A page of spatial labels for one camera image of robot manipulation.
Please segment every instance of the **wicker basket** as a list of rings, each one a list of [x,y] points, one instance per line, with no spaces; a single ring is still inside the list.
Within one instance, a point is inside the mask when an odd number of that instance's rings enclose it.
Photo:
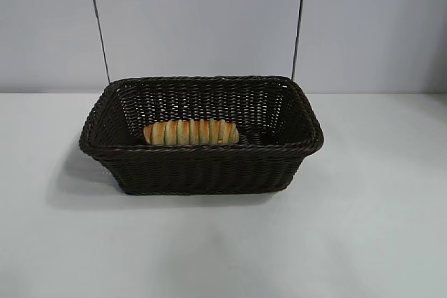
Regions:
[[[240,142],[145,144],[147,124],[210,118],[234,121]],[[268,193],[290,184],[323,133],[302,90],[285,77],[149,77],[107,86],[79,145],[128,194]]]

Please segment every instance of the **pastry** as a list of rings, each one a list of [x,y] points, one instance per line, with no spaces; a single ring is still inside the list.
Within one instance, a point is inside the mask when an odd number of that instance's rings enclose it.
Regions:
[[[239,142],[236,124],[225,120],[169,120],[143,128],[146,142],[153,145],[232,144]]]

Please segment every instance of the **woven pattern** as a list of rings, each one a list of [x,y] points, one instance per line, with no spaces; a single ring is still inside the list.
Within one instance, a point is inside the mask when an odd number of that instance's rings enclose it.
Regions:
[[[238,144],[149,146],[156,121],[225,119]],[[81,150],[132,195],[268,193],[287,187],[323,133],[285,77],[148,77],[113,82],[85,122]]]

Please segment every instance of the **golden brown crust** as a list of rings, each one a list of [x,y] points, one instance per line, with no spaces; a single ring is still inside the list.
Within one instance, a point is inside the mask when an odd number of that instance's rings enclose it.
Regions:
[[[167,146],[174,146],[177,144],[177,121],[170,120],[166,124],[165,144]]]
[[[156,122],[152,126],[152,144],[165,144],[166,122]]]
[[[151,144],[152,125],[148,125],[142,129],[147,144]]]
[[[193,119],[189,121],[189,144],[199,144],[198,121]]]
[[[189,121],[179,120],[177,124],[177,143],[189,144]]]
[[[208,120],[199,120],[199,132],[198,137],[201,144],[210,143],[210,122]]]
[[[239,142],[236,124],[225,120],[170,120],[143,128],[148,144],[173,146],[176,144],[228,144]]]

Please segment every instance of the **dark brown wicker basket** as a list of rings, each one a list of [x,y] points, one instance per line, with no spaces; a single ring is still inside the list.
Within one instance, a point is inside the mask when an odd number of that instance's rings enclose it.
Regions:
[[[169,119],[233,121],[230,145],[149,146],[142,129]],[[149,77],[113,82],[79,140],[132,195],[280,191],[323,133],[302,90],[286,77]]]

